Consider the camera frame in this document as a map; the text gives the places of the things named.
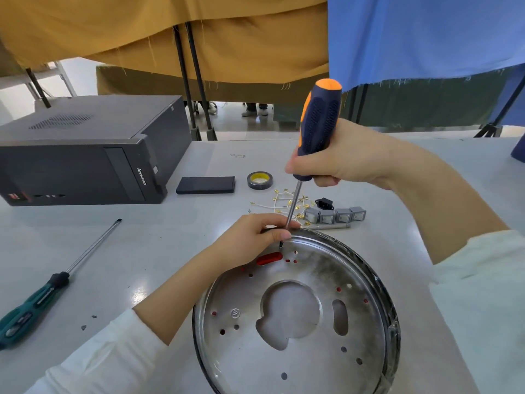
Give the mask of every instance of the white sleeve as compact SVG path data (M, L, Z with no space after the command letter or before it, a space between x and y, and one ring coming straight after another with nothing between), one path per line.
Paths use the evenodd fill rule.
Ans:
M525 237L477 236L434 267L430 292L479 391L525 387Z
M132 309L53 366L26 394L135 394L167 348Z

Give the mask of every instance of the metal pan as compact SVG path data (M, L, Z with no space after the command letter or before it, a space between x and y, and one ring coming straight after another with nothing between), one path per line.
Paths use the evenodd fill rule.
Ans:
M281 259L264 264L278 252ZM258 258L222 274L193 309L195 350L213 390L386 393L401 336L394 304L370 266L343 243L305 229L260 256L264 265Z

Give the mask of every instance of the table surface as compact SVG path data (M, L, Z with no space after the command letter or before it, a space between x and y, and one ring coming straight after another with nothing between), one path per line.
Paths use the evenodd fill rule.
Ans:
M456 168L509 226L525 233L525 164L510 157L516 138L421 140L419 145ZM0 315L19 305L52 273L78 258L117 218L123 222L74 273L71 285L38 329L19 346L0 351L2 392L25 391L125 309L161 285L211 244L250 202L270 205L274 189L293 190L284 165L295 141L193 142L159 205L9 207L0 204ZM254 171L273 186L246 185ZM177 195L182 176L234 175L235 193ZM382 278L401 323L401 358L392 393L477 393L450 331L428 291L431 263L416 224L391 192L342 182L302 192L335 205L362 206L366 220L328 232L359 253ZM212 393L193 347L187 318L145 392Z

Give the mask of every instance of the white wall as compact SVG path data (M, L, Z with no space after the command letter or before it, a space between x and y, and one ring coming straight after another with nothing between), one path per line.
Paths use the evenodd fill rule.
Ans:
M62 65L77 95L97 94L95 67L101 65L99 62L84 58L72 58L63 60ZM59 76L39 80L39 83L54 97L69 96L69 91ZM25 85L0 90L0 125L34 111L33 96Z

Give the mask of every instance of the red oval part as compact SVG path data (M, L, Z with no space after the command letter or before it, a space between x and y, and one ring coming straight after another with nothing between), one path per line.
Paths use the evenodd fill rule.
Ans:
M274 261L282 260L282 253L280 251L276 251L275 253L265 254L264 256L260 256L257 259L257 265L266 265L269 263L273 263Z

